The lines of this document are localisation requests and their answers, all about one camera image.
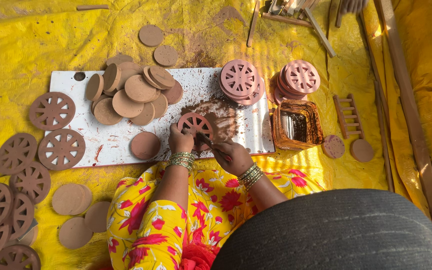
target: wooden plank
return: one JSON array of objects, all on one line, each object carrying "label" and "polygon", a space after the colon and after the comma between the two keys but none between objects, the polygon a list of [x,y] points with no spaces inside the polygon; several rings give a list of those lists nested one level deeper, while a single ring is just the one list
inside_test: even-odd
[{"label": "wooden plank", "polygon": [[313,17],[313,14],[311,13],[311,10],[309,10],[309,8],[305,8],[304,13],[306,14],[306,16],[308,16],[309,22],[312,24],[312,27],[316,30],[316,34],[318,35],[319,39],[321,40],[321,43],[326,48],[326,51],[328,52],[329,57],[331,57],[331,58],[335,57],[336,52],[333,50],[333,47],[331,46],[331,44],[329,44],[329,41],[326,38],[326,35],[321,30],[321,27],[319,27],[318,22],[316,21],[316,19]]},{"label": "wooden plank", "polygon": [[261,17],[264,19],[271,19],[271,20],[280,21],[280,22],[289,23],[289,24],[294,24],[294,25],[298,25],[298,26],[304,26],[304,27],[309,27],[309,28],[313,27],[313,25],[311,25],[311,23],[309,21],[291,19],[291,18],[279,16],[279,15],[269,14],[266,12],[263,12]]},{"label": "wooden plank", "polygon": [[248,46],[248,48],[251,48],[251,45],[253,44],[253,36],[255,35],[256,21],[258,20],[258,15],[259,15],[259,0],[257,0],[256,4],[254,5],[251,28],[249,30],[248,43],[246,44],[246,46]]},{"label": "wooden plank", "polygon": [[398,33],[398,26],[393,10],[391,0],[379,0],[382,12],[382,20],[384,22],[384,31],[388,37],[389,52],[393,60],[394,74],[400,89],[401,105],[403,107],[404,116],[406,119],[409,138],[413,146],[414,159],[417,169],[419,170],[419,178],[421,186],[428,201],[429,212],[432,218],[432,165],[429,156],[428,145],[424,138],[423,127],[421,125],[418,108],[414,98],[414,90],[411,85],[410,74],[406,67],[406,59],[404,57],[401,39]]},{"label": "wooden plank", "polygon": [[108,10],[110,7],[108,5],[79,5],[76,7],[79,11],[84,10],[99,10],[99,9],[105,9]]}]

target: red flower print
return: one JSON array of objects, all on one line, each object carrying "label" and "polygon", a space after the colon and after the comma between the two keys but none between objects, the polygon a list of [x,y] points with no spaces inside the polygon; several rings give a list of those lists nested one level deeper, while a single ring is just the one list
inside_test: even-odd
[{"label": "red flower print", "polygon": [[231,192],[226,192],[226,194],[221,198],[218,203],[221,204],[223,207],[223,212],[231,211],[233,210],[233,207],[242,205],[242,202],[239,202],[239,198],[241,196],[241,193],[235,192],[234,190],[231,190]]},{"label": "red flower print", "polygon": [[141,225],[141,220],[143,219],[143,215],[146,212],[146,208],[148,207],[148,202],[145,202],[146,197],[142,198],[141,202],[136,203],[136,205],[131,209],[130,217],[121,224],[119,230],[128,226],[129,234],[133,233],[133,230],[139,229],[139,225]]},{"label": "red flower print", "polygon": [[205,182],[204,178],[196,179],[196,187],[203,192],[211,192],[214,189],[214,187],[209,186],[209,183]]},{"label": "red flower print", "polygon": [[234,178],[234,179],[229,179],[224,186],[225,187],[239,187],[240,183],[238,183],[238,180],[236,178]]},{"label": "red flower print", "polygon": [[306,175],[305,173],[303,173],[302,171],[300,171],[299,169],[290,169],[289,170],[290,174],[295,174],[299,177],[308,177],[308,175]]},{"label": "red flower print", "polygon": [[299,176],[295,176],[295,177],[291,178],[291,181],[297,187],[305,187],[305,186],[308,185],[308,183],[306,182],[306,180],[304,180],[303,178],[301,178]]},{"label": "red flower print", "polygon": [[135,266],[135,264],[148,256],[148,250],[148,247],[137,247],[129,251],[129,268]]},{"label": "red flower print", "polygon": [[161,230],[161,228],[163,228],[164,223],[165,223],[164,220],[157,218],[155,221],[151,223],[151,225],[153,225],[153,227],[156,230]]},{"label": "red flower print", "polygon": [[120,243],[116,240],[116,239],[111,239],[108,243],[107,243],[107,248],[109,249],[109,252],[111,253],[116,253],[116,246],[119,246]]}]

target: miniature ladder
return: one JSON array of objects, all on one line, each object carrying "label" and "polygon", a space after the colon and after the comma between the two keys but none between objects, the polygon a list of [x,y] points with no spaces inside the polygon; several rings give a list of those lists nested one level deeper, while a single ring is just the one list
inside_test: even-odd
[{"label": "miniature ladder", "polygon": [[[337,117],[341,125],[341,131],[345,139],[350,138],[350,135],[359,134],[360,139],[364,139],[363,126],[361,126],[361,119],[356,104],[354,103],[353,94],[347,95],[347,98],[339,98],[338,95],[333,96],[334,105],[336,106]],[[341,106],[341,102],[349,102],[350,107]],[[343,111],[351,111],[351,114],[344,114]],[[354,119],[353,123],[346,123],[346,119]],[[349,131],[349,126],[355,126],[356,131]]]}]

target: stack of discs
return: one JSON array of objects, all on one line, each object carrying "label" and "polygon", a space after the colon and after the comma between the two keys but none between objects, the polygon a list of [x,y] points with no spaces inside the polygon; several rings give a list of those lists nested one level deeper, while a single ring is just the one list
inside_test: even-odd
[{"label": "stack of discs", "polygon": [[241,105],[253,105],[265,93],[265,83],[255,66],[241,59],[227,62],[219,76],[223,93]]},{"label": "stack of discs", "polygon": [[277,78],[274,99],[278,104],[283,100],[303,100],[315,92],[320,85],[318,71],[309,62],[294,60],[285,65]]}]

